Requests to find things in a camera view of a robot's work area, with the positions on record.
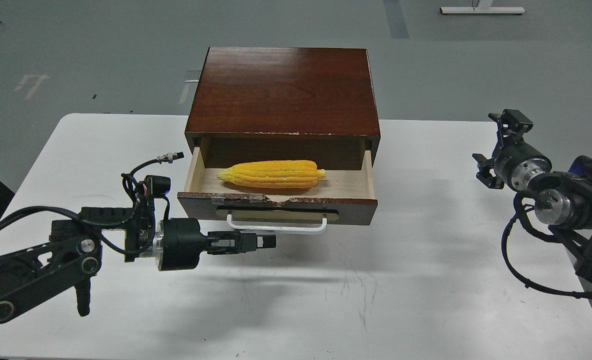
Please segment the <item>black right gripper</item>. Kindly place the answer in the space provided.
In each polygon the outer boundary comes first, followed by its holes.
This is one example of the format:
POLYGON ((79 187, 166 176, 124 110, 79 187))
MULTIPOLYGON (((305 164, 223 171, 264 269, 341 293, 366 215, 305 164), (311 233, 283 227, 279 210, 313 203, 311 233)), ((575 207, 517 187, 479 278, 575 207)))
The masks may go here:
POLYGON ((552 171, 550 160, 533 146, 523 142, 523 135, 534 124, 517 109, 490 112, 488 118, 497 125, 494 157, 472 153, 478 172, 476 178, 488 189, 501 190, 506 183, 513 191, 526 191, 538 175, 552 171))

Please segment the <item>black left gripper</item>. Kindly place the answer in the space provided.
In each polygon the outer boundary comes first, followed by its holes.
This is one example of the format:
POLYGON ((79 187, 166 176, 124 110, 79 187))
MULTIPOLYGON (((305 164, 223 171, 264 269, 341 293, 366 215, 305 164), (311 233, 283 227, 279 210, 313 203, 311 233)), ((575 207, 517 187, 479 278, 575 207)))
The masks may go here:
POLYGON ((272 234, 211 231, 206 236, 195 218, 163 219, 155 239, 155 260, 161 272, 193 270, 204 251, 209 255, 238 255, 273 249, 276 243, 277 237, 272 234))

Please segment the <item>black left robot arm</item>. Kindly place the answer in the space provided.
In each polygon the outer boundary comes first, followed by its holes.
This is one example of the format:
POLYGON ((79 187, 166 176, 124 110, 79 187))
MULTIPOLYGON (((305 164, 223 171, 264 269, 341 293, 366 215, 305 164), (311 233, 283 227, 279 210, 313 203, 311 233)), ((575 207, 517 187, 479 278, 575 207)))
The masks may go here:
POLYGON ((102 266, 102 248, 108 246, 125 262, 152 256, 159 271, 197 267, 202 253, 239 255, 277 245, 275 235, 238 230, 202 234, 195 218, 170 218, 170 205, 160 221, 155 200, 168 201, 169 177, 136 173, 153 164, 172 163, 183 157, 171 152, 122 173, 122 187, 130 207, 83 207, 79 213, 53 206, 29 206, 0 220, 0 232, 33 214, 58 214, 47 243, 0 255, 0 324, 12 321, 58 294, 75 289, 78 313, 90 313, 91 278, 102 266))

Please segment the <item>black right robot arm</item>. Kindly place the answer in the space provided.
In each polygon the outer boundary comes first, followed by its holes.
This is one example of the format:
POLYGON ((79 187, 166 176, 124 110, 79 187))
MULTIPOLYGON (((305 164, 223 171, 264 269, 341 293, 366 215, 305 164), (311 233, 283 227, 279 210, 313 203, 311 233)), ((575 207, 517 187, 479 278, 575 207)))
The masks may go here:
POLYGON ((507 251, 514 223, 545 243, 561 244, 575 258, 575 275, 592 284, 592 159, 578 156, 568 171, 554 171, 552 162, 525 140, 533 123, 517 109, 488 114, 497 126, 490 158, 474 153, 476 178, 489 189, 508 186, 515 192, 514 215, 501 236, 502 258, 527 289, 592 300, 592 291, 562 291, 523 276, 510 263, 507 251))

